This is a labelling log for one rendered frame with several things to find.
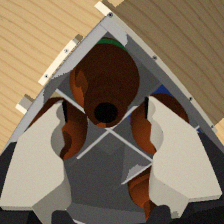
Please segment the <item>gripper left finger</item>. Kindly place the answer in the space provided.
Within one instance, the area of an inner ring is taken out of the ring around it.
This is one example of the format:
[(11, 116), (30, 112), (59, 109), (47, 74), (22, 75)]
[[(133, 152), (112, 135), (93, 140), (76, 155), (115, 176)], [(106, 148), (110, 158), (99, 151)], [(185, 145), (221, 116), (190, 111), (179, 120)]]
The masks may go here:
[(71, 204), (58, 157), (67, 122), (67, 104), (60, 100), (0, 155), (0, 224), (51, 224), (51, 214)]

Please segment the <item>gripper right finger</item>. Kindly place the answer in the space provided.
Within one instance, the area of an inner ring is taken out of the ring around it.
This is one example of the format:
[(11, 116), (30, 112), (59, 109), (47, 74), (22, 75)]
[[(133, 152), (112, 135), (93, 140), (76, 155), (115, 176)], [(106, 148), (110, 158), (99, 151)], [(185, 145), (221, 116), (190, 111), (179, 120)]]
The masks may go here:
[(145, 97), (153, 156), (149, 198), (171, 218), (224, 224), (224, 153), (205, 134), (152, 96)]

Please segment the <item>grey plastic crate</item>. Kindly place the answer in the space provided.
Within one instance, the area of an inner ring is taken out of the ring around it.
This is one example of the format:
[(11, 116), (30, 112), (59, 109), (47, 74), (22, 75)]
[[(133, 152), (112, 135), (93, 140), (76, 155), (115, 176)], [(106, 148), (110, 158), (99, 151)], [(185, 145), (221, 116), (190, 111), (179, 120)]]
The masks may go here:
[(63, 160), (72, 198), (70, 206), (64, 211), (78, 224), (146, 223), (144, 208), (140, 208), (131, 200), (126, 183), (151, 166), (153, 161), (154, 155), (142, 150), (134, 141), (128, 119), (128, 115), (144, 101), (145, 96), (151, 95), (163, 84), (184, 107), (190, 125), (196, 130), (200, 127), (200, 131), (223, 153), (224, 145), (163, 69), (110, 17), (106, 16), (101, 20), (49, 79), (4, 149), (29, 128), (29, 124), (55, 91), (85, 113), (71, 93), (69, 73), (102, 37), (116, 38), (137, 65), (140, 75), (139, 90), (134, 101), (128, 106), (123, 121), (116, 126), (101, 128), (89, 119), (87, 137), (82, 149), (73, 157)]

